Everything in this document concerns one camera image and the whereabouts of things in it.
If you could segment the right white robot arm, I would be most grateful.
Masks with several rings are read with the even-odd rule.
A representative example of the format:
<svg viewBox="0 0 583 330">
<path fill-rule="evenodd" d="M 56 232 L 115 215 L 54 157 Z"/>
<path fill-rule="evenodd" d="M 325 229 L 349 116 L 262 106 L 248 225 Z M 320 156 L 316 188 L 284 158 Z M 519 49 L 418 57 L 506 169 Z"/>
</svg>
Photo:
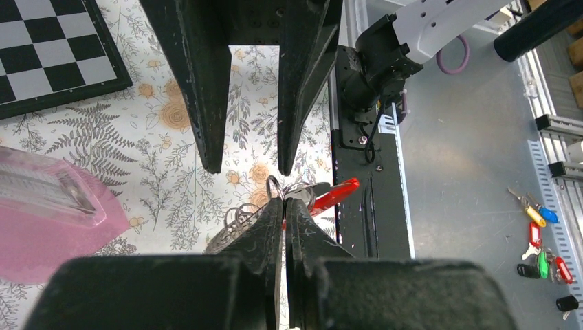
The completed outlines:
<svg viewBox="0 0 583 330">
<path fill-rule="evenodd" d="M 233 45 L 277 45 L 278 168 L 289 175 L 303 124 L 337 58 L 341 1 L 143 1 L 190 117 L 203 168 L 221 171 Z M 413 1 L 358 36 L 344 97 L 395 96 L 450 41 L 504 1 Z"/>
</svg>

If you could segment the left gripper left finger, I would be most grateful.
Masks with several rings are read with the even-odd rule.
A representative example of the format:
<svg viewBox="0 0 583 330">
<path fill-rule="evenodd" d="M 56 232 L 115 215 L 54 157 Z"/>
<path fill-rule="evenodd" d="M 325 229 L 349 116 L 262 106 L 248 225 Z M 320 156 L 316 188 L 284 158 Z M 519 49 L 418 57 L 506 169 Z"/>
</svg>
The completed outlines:
<svg viewBox="0 0 583 330">
<path fill-rule="evenodd" d="M 277 329 L 283 201 L 217 254 L 74 258 L 26 329 Z"/>
</svg>

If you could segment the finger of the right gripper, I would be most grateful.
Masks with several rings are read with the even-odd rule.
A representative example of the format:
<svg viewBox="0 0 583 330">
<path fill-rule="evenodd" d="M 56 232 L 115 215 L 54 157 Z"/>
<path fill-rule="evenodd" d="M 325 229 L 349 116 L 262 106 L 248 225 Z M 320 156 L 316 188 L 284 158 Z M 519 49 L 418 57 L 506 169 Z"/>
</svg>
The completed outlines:
<svg viewBox="0 0 583 330">
<path fill-rule="evenodd" d="M 336 61 L 342 1 L 287 1 L 278 79 L 278 169 L 290 175 L 303 125 Z"/>
<path fill-rule="evenodd" d="M 221 172 L 231 54 L 212 1 L 141 1 L 181 89 L 203 168 Z"/>
</svg>

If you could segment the red tag key bunch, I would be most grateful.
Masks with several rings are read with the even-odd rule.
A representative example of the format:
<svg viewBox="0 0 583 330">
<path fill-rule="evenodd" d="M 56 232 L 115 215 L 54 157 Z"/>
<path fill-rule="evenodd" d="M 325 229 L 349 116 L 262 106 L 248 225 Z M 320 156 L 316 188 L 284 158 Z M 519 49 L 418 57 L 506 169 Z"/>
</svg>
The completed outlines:
<svg viewBox="0 0 583 330">
<path fill-rule="evenodd" d="M 344 201 L 359 187 L 360 182 L 354 177 L 334 186 L 327 182 L 300 182 L 283 188 L 275 176 L 270 175 L 262 192 L 268 201 L 274 197 L 280 197 L 283 201 L 290 198 L 301 200 L 310 215 L 315 217 Z M 216 254 L 224 250 L 254 225 L 262 208 L 253 203 L 230 208 L 223 219 L 223 228 L 208 242 L 204 252 Z"/>
</svg>

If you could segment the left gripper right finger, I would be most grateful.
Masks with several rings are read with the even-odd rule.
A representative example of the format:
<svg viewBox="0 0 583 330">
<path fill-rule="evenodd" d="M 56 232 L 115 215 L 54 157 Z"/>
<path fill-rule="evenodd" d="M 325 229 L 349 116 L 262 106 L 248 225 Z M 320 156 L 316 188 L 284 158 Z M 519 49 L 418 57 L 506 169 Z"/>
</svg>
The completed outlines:
<svg viewBox="0 0 583 330">
<path fill-rule="evenodd" d="M 289 323 L 298 329 L 515 329 L 496 281 L 451 259 L 356 258 L 287 199 Z"/>
</svg>

